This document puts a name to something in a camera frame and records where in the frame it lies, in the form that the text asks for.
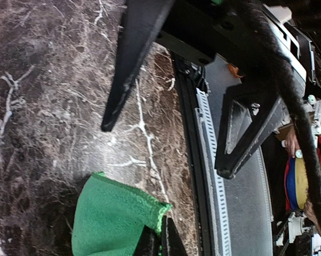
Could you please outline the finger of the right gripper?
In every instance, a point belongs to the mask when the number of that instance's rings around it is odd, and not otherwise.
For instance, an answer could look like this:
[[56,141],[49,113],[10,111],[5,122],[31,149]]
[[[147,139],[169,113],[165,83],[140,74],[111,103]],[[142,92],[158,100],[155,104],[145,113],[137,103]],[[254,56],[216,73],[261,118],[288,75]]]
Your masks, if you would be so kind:
[[273,89],[233,85],[223,96],[215,170],[233,179],[285,117],[285,104]]

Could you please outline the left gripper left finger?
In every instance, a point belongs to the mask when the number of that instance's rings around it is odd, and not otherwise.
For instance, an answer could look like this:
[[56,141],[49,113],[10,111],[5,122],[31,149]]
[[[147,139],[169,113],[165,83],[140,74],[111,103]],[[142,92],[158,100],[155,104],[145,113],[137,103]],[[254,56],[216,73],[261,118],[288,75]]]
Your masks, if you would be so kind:
[[133,256],[158,256],[160,239],[153,229],[144,226]]

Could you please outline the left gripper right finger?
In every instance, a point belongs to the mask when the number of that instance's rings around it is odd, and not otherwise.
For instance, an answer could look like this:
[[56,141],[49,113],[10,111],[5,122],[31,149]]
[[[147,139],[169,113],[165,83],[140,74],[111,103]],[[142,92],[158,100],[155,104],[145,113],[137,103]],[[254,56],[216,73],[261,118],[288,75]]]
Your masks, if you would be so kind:
[[164,216],[161,228],[161,255],[187,256],[173,219]]

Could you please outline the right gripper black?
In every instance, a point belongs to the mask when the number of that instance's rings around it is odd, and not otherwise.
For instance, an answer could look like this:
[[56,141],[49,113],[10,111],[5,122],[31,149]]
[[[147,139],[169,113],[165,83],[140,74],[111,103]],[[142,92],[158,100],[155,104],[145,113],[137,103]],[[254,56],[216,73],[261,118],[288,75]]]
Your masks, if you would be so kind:
[[269,79],[259,39],[228,2],[134,0],[125,5],[102,131],[112,131],[155,40],[198,66],[219,55],[249,81]]

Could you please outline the green towel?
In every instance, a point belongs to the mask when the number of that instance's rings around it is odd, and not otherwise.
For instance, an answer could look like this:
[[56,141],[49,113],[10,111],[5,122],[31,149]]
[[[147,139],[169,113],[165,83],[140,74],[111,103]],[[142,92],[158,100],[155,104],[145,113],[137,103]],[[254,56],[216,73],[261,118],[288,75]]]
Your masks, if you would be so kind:
[[78,198],[72,231],[74,255],[133,255],[143,228],[157,235],[172,208],[102,172],[93,173]]

